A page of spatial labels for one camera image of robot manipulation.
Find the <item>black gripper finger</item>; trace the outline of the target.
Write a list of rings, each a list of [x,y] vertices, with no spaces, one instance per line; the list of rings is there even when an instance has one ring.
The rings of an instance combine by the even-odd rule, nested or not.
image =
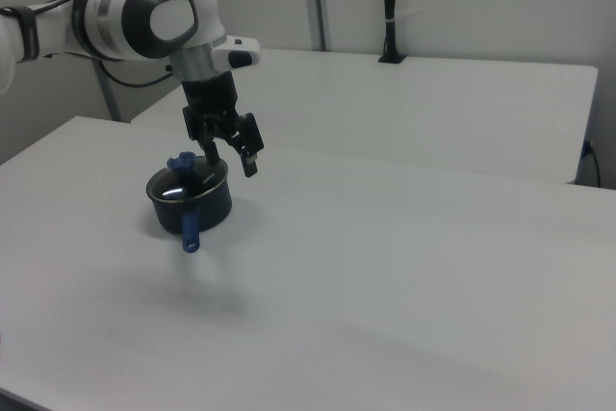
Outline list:
[[[190,107],[184,107],[183,117],[189,139],[196,141],[201,147],[209,166],[217,165],[220,162],[218,148],[207,127],[205,116],[194,112]]]
[[[247,178],[254,176],[258,172],[258,152],[264,148],[254,114],[230,116],[225,127],[224,139],[240,156],[244,176]]]

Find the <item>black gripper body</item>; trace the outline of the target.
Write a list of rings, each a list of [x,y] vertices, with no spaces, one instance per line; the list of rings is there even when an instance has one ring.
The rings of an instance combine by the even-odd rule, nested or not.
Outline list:
[[[184,115],[238,116],[238,95],[231,71],[207,80],[183,81],[182,89],[188,102],[183,109]]]

